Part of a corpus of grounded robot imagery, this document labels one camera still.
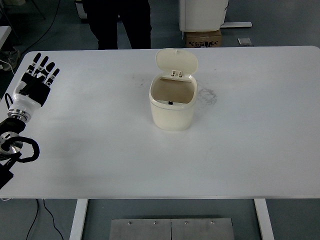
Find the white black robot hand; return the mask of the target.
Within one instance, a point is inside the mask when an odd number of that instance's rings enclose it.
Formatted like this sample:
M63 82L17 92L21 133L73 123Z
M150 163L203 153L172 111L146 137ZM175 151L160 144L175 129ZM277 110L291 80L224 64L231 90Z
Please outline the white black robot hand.
M43 107L59 72L56 64L49 62L48 56L38 52L15 87L12 108L30 113Z

